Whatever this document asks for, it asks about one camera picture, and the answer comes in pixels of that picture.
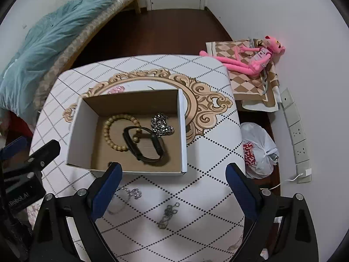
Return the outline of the black smart band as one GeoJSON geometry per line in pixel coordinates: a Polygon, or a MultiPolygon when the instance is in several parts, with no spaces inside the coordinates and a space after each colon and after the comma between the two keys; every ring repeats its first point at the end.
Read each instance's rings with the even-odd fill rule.
{"type": "Polygon", "coordinates": [[[122,133],[130,152],[138,161],[157,163],[164,155],[164,149],[157,135],[147,127],[128,126],[122,133]]]}

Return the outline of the white cardboard jewelry box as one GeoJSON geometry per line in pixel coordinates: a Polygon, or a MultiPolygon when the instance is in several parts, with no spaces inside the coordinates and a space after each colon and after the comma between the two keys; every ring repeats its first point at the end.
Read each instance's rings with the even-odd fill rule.
{"type": "Polygon", "coordinates": [[[104,172],[117,162],[125,174],[182,176],[187,172],[182,89],[81,98],[66,164],[104,172]]]}

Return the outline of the white plastic bag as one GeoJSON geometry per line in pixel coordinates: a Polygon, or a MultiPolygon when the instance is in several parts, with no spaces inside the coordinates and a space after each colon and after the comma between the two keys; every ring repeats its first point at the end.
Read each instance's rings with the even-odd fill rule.
{"type": "Polygon", "coordinates": [[[276,144],[267,131],[256,123],[244,122],[240,129],[246,176],[250,179],[270,176],[279,160],[276,144]]]}

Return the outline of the teal blanket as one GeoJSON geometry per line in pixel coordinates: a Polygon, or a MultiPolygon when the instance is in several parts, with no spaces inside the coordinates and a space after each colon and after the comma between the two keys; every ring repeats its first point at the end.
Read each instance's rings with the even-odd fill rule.
{"type": "Polygon", "coordinates": [[[68,0],[28,31],[21,47],[1,73],[1,119],[9,112],[34,125],[63,66],[82,45],[100,14],[118,0],[68,0]]]}

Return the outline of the brown checkered cushion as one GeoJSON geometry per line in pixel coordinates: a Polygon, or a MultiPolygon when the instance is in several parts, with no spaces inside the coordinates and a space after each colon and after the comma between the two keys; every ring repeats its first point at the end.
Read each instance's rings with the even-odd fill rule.
{"type": "Polygon", "coordinates": [[[255,75],[233,71],[231,66],[248,69],[250,63],[264,57],[264,40],[248,38],[236,41],[212,41],[206,43],[206,51],[201,56],[218,58],[227,67],[233,94],[241,106],[249,111],[276,112],[282,102],[279,90],[279,78],[274,61],[260,66],[255,75]]]}

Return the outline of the pink panther plush toy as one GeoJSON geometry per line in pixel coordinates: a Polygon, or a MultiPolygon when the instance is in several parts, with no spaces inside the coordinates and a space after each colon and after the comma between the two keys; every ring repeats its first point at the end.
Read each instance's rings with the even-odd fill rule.
{"type": "Polygon", "coordinates": [[[265,36],[260,40],[245,39],[208,43],[207,50],[200,51],[199,55],[213,57],[227,70],[254,78],[267,67],[274,56],[284,53],[285,50],[285,46],[277,38],[265,36]]]}

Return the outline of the patterned bed mattress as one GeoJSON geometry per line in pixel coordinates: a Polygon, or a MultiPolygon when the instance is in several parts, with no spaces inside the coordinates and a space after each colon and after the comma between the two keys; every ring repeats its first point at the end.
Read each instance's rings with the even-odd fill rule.
{"type": "Polygon", "coordinates": [[[60,74],[69,70],[88,42],[97,34],[97,32],[117,13],[133,6],[137,12],[140,12],[139,0],[115,0],[108,8],[101,11],[81,33],[69,44],[61,55],[54,62],[52,67],[44,74],[38,84],[34,94],[33,105],[36,110],[42,109],[46,98],[53,87],[54,82],[60,74]]]}

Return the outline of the white wall power strip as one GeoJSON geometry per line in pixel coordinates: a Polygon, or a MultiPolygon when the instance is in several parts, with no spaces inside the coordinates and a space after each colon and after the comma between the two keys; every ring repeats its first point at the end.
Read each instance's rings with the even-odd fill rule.
{"type": "MultiPolygon", "coordinates": [[[[311,168],[310,158],[308,154],[308,146],[306,141],[305,130],[301,122],[301,116],[299,114],[296,103],[293,99],[291,91],[286,88],[281,93],[282,107],[291,136],[291,142],[293,147],[293,153],[295,157],[296,173],[297,175],[302,173],[304,170],[311,168]]],[[[312,180],[312,175],[300,178],[297,181],[298,184],[309,183],[312,180]]]]}

